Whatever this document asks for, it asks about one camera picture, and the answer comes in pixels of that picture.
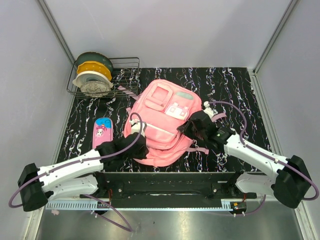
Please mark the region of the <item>pink school backpack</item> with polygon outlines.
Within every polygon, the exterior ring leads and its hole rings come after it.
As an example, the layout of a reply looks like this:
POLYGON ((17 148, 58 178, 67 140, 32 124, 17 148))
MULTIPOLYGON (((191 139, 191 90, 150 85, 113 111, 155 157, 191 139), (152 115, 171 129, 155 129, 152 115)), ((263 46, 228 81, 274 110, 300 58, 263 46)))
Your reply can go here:
MULTIPOLYGON (((123 135, 130 135, 130 120, 138 119, 146 123, 145 139, 149 153, 136 162, 153 167, 166 167, 176 162, 186 152, 209 153, 204 147, 192 147, 193 140, 180 133, 177 128, 195 112, 204 112, 200 97, 177 84, 164 79, 153 80, 140 94, 130 96, 135 99, 133 107, 127 108, 129 116, 123 135)), ((215 121, 225 118, 225 113, 215 113, 215 121)))

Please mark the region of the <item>pink blue pencil case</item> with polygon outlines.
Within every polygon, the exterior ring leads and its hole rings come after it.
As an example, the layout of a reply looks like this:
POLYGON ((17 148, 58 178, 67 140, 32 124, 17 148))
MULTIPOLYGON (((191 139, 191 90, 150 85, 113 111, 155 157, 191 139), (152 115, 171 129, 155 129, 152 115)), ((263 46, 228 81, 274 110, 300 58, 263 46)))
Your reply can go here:
POLYGON ((108 117, 98 118, 94 122, 92 135, 92 148, 104 142, 111 142, 113 140, 113 122, 108 117))

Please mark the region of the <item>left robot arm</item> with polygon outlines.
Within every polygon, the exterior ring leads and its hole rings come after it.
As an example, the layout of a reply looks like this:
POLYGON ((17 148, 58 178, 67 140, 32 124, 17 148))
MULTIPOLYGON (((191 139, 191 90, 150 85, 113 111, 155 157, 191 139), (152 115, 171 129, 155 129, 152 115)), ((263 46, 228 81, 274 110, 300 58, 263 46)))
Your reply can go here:
POLYGON ((103 198, 108 186, 103 171, 110 170, 126 158, 144 160, 148 154, 146 138, 135 132, 127 137, 106 141, 64 162, 37 167, 26 165, 17 181, 24 212, 44 207, 49 201, 80 195, 103 198))

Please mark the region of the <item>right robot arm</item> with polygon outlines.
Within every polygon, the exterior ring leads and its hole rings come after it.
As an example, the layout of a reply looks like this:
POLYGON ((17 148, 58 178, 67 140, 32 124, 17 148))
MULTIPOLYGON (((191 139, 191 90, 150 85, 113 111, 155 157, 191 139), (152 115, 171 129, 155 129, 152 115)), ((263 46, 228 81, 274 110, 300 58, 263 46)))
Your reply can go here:
POLYGON ((239 198, 244 193, 269 195, 286 207, 295 209, 312 186, 311 176, 302 158, 277 155, 246 142, 235 130, 216 126, 204 111, 193 113, 177 130, 262 172, 261 175, 239 174, 235 181, 227 185, 228 195, 232 198, 239 198))

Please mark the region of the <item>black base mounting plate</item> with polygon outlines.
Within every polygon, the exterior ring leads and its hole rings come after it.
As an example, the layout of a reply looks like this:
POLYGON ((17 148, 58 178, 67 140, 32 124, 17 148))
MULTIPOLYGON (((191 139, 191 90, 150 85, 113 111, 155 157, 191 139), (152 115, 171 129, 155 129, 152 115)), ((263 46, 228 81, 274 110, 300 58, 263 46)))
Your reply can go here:
POLYGON ((111 198, 116 209, 165 210, 223 208, 222 200, 256 199, 236 188, 235 172, 99 173, 98 199, 111 198))

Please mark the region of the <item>speckled beige plate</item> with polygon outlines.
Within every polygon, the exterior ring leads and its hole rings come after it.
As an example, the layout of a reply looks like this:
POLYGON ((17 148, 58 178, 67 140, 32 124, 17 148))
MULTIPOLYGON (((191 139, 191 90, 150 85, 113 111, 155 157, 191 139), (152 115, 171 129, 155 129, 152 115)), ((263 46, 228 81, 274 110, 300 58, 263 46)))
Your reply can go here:
POLYGON ((113 86, 110 82, 88 81, 80 87, 80 91, 87 97, 100 98, 107 96, 113 86))

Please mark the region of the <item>white blue-rimmed plate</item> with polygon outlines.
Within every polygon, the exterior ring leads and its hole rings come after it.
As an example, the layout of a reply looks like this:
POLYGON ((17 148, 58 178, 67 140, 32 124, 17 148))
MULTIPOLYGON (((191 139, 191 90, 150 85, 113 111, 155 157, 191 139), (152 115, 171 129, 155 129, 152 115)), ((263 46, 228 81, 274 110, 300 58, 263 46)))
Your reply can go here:
POLYGON ((106 83, 111 88, 113 87, 113 83, 106 76, 96 71, 83 71, 76 76, 72 83, 80 88, 83 84, 90 81, 99 81, 106 83))

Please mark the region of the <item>yellow plate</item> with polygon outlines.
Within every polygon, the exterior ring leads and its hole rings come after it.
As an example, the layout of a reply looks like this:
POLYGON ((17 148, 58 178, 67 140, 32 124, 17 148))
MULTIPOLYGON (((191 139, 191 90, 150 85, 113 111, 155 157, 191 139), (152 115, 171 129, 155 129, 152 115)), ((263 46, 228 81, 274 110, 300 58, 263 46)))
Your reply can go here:
POLYGON ((112 80, 111 71, 102 63, 97 61, 85 61, 77 67, 77 74, 92 71, 104 75, 109 81, 112 80))

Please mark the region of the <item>dark green plate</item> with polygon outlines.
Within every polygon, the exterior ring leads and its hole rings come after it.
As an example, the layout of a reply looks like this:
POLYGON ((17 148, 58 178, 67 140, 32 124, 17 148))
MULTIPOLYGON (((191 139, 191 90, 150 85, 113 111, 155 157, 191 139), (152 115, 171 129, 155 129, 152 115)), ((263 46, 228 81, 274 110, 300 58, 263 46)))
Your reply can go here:
POLYGON ((114 66, 113 66, 111 60, 108 57, 106 57, 105 55, 98 53, 98 52, 88 51, 88 52, 81 53, 77 57, 75 62, 79 66, 87 61, 95 61, 95 62, 101 63, 104 66, 106 66, 111 73, 114 70, 114 66))

